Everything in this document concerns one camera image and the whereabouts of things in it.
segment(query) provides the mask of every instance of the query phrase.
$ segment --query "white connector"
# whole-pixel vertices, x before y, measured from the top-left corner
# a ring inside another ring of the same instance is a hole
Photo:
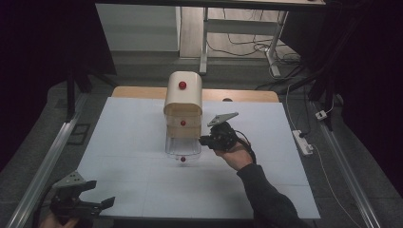
[[[315,115],[317,116],[317,119],[318,119],[319,121],[321,121],[321,120],[327,118],[326,112],[323,111],[323,110],[319,111],[319,112],[318,112],[317,114],[315,114]]]
[[[302,152],[302,155],[308,156],[312,155],[314,148],[306,142],[304,137],[300,137],[299,134],[301,133],[300,130],[293,130],[294,139],[299,146],[299,149]]]

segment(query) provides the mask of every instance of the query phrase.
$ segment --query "human hand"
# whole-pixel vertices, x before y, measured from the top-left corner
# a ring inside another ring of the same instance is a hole
[[[39,228],[73,228],[77,223],[78,218],[71,218],[65,225],[60,224],[59,220],[53,213],[47,215],[47,217],[41,222]]]
[[[222,157],[230,167],[237,171],[253,162],[249,152],[247,152],[245,147],[239,142],[237,142],[228,152],[222,150],[214,150],[214,152],[217,156]]]

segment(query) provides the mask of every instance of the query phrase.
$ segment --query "white desk leg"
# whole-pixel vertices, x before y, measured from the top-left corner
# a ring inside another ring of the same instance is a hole
[[[272,44],[270,45],[270,48],[266,51],[266,57],[270,64],[270,70],[272,70],[273,77],[275,77],[275,78],[279,77],[280,74],[278,71],[278,67],[275,65],[276,60],[273,56],[274,56],[274,53],[276,50],[278,38],[281,35],[282,27],[284,25],[284,21],[285,21],[285,17],[287,16],[287,13],[288,13],[287,11],[279,12],[279,19],[278,19],[278,25],[276,27],[276,32],[273,35],[273,40],[272,40]]]
[[[202,43],[201,43],[201,67],[200,75],[207,73],[207,29],[208,29],[208,8],[203,9],[204,19],[202,22]]]

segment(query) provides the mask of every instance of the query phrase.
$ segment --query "beige container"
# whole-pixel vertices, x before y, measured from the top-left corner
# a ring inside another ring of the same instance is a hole
[[[182,162],[198,158],[202,133],[202,78],[199,74],[187,71],[171,74],[163,113],[165,152]]]

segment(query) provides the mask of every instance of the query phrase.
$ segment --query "black sleeve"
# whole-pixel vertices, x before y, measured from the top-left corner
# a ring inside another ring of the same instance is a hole
[[[248,164],[237,175],[242,179],[257,223],[267,227],[310,227],[298,217],[294,204],[270,184],[260,165]]]

